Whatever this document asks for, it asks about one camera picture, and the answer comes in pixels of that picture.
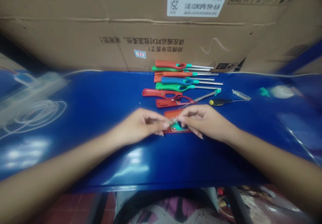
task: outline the power strip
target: power strip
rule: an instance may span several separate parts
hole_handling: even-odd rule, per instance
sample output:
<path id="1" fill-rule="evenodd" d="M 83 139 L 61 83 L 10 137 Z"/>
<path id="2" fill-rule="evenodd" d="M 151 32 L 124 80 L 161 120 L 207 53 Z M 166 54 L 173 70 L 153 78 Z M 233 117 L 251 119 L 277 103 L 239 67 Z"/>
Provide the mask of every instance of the power strip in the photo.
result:
<path id="1" fill-rule="evenodd" d="M 5 96 L 0 102 L 0 128 L 31 104 L 46 100 L 68 84 L 68 81 L 54 72 L 48 72 L 38 78 L 42 84 L 35 88 L 26 86 Z"/>

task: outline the blue table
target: blue table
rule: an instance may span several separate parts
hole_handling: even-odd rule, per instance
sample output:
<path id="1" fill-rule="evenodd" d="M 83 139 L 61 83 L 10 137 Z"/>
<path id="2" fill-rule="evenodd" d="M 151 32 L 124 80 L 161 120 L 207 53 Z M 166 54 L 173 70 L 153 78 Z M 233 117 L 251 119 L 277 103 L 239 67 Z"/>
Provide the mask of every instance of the blue table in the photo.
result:
<path id="1" fill-rule="evenodd" d="M 13 134 L 0 141 L 0 179 L 57 156 L 108 131 L 135 109 L 142 107 L 160 114 L 176 107 L 157 108 L 156 97 L 143 97 L 144 88 L 155 87 L 153 73 L 86 72 L 69 76 L 69 85 L 50 99 L 67 103 L 64 114 L 41 129 Z M 239 128 L 309 161 L 322 156 L 322 120 L 305 97 L 289 99 L 263 97 L 261 87 L 282 85 L 279 78 L 246 74 L 220 74 L 220 98 L 235 98 L 238 90 L 251 101 L 216 107 Z M 209 90 L 188 90 L 193 99 Z M 205 99 L 200 103 L 207 104 Z M 310 154 L 290 134 L 309 131 Z M 199 139 L 193 133 L 152 135 L 127 146 L 80 180 L 74 192 L 174 189 L 241 184 L 263 184 L 268 180 L 224 143 Z"/>

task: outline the screwdriver handle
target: screwdriver handle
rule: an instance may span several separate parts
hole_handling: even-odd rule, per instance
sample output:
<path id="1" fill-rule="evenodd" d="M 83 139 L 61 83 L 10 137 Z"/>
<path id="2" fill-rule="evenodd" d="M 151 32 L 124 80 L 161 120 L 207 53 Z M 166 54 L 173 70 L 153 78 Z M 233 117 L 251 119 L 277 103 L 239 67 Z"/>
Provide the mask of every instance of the screwdriver handle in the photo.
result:
<path id="1" fill-rule="evenodd" d="M 173 61 L 165 61 L 165 60 L 156 60 L 155 61 L 155 66 L 156 67 L 168 67 L 168 68 L 173 68 L 177 70 L 183 70 L 185 68 L 191 68 L 191 64 L 186 64 L 186 63 L 177 63 Z"/>
<path id="2" fill-rule="evenodd" d="M 231 99 L 213 99 L 209 101 L 209 105 L 213 105 L 213 106 L 221 106 L 224 104 L 230 104 L 232 103 Z"/>

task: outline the white cable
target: white cable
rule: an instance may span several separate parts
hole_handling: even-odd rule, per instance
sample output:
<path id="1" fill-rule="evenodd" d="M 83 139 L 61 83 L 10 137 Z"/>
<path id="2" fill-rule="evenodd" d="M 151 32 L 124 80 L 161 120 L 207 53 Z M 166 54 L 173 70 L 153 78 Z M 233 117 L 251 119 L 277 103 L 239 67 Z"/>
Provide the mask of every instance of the white cable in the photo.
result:
<path id="1" fill-rule="evenodd" d="M 88 72 L 88 71 L 100 71 L 100 70 L 78 70 L 78 71 L 73 71 L 73 72 L 67 73 L 63 76 L 65 77 L 65 76 L 69 76 L 69 75 L 73 75 L 73 74 L 77 74 L 77 73 L 81 73 L 81 72 Z"/>
<path id="2" fill-rule="evenodd" d="M 0 137 L 0 140 L 11 134 L 29 132 L 44 127 L 60 117 L 66 107 L 67 104 L 64 101 L 44 100 L 34 103 L 13 119 L 15 124 L 22 124 L 22 126 L 9 130 L 7 123 L 4 124 L 3 130 L 7 134 Z"/>
<path id="3" fill-rule="evenodd" d="M 299 77 L 299 76 L 306 76 L 306 75 L 321 75 L 316 73 L 309 73 L 309 74 L 301 74 L 301 75 L 275 75 L 275 74 L 265 74 L 265 73 L 256 73 L 256 72 L 247 72 L 247 71 L 235 71 L 235 72 L 226 72 L 226 74 L 253 74 L 253 75 L 266 75 L 266 76 L 278 76 L 278 77 Z"/>

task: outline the floor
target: floor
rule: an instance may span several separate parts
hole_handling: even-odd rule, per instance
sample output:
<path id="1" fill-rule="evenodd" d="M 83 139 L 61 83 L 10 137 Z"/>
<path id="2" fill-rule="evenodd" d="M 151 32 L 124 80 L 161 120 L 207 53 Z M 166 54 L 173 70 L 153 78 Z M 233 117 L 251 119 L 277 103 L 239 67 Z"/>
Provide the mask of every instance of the floor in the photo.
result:
<path id="1" fill-rule="evenodd" d="M 95 194 L 65 194 L 50 208 L 40 213 L 32 224 L 85 224 Z M 115 195 L 110 192 L 101 224 L 112 224 L 115 214 Z"/>

